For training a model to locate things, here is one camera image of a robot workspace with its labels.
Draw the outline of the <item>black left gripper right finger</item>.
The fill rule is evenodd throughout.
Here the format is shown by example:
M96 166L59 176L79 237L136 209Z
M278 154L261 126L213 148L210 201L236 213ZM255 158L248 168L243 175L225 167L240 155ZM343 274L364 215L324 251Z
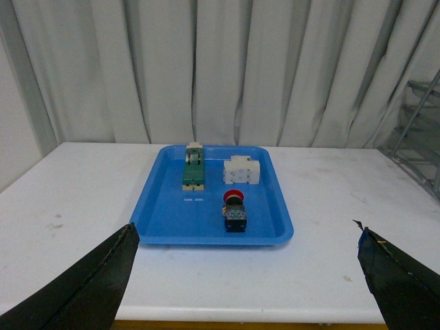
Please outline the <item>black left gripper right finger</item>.
M439 275L361 222L357 258L389 329L439 328Z

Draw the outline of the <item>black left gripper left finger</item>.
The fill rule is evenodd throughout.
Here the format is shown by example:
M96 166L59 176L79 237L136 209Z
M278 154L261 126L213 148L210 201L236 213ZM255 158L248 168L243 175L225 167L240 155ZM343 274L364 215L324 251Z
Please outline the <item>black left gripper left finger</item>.
M110 329L140 238L124 225L60 276L1 316L2 329Z

